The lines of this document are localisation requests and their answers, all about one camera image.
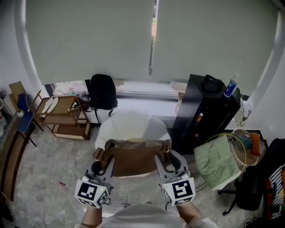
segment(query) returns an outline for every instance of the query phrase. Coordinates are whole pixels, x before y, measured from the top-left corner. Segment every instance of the forearm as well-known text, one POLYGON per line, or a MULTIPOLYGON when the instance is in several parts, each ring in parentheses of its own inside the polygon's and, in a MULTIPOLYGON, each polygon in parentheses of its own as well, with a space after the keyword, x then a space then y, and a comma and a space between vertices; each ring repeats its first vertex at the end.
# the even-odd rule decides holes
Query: forearm
POLYGON ((96 209, 93 207, 87 207, 87 210, 82 220, 82 224, 90 228, 95 228, 101 223, 102 223, 102 208, 96 209))
POLYGON ((189 224, 195 217, 203 217, 202 213, 192 203, 176 206, 180 217, 189 224))

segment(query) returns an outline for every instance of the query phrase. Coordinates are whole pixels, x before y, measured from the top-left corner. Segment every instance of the black electronic device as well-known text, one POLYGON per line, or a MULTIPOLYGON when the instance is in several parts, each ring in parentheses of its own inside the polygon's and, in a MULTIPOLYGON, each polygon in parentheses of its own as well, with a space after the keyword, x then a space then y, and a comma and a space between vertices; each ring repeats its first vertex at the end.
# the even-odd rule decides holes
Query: black electronic device
POLYGON ((202 89, 205 77, 191 74, 184 98, 170 130, 172 149, 180 154, 193 154, 194 148, 220 134, 240 108, 240 90, 227 98, 221 90, 202 89))

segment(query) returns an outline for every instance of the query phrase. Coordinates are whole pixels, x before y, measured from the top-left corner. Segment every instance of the human arm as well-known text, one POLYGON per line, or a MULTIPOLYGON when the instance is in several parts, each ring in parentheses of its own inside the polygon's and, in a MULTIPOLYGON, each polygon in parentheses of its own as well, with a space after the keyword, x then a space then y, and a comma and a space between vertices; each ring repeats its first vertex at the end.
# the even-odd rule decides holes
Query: human arm
POLYGON ((180 217, 193 228, 218 228, 210 221, 191 202, 176 206, 180 217))
POLYGON ((102 208, 97 209, 94 207, 87 207, 87 210, 85 212, 81 224, 89 228, 96 228, 101 223, 102 223, 102 208))

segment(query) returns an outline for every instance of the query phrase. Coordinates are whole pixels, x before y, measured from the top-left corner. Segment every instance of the green towel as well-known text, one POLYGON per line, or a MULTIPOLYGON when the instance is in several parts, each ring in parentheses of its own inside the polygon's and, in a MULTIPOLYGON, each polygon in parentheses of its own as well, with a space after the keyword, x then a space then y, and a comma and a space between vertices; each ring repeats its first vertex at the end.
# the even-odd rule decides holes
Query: green towel
POLYGON ((212 191, 223 189, 241 173, 229 146, 223 135, 194 149, 198 169, 212 191))

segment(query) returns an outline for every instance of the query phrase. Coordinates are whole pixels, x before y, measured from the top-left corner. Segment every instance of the window blind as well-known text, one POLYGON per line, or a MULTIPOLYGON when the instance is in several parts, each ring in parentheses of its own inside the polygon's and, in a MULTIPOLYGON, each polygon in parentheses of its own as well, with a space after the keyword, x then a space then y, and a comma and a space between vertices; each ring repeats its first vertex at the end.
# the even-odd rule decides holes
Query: window blind
POLYGON ((210 74, 250 95, 274 45, 277 9, 267 0, 160 0, 153 78, 210 74))
POLYGON ((153 0, 28 0, 26 25, 42 84, 147 78, 153 0))

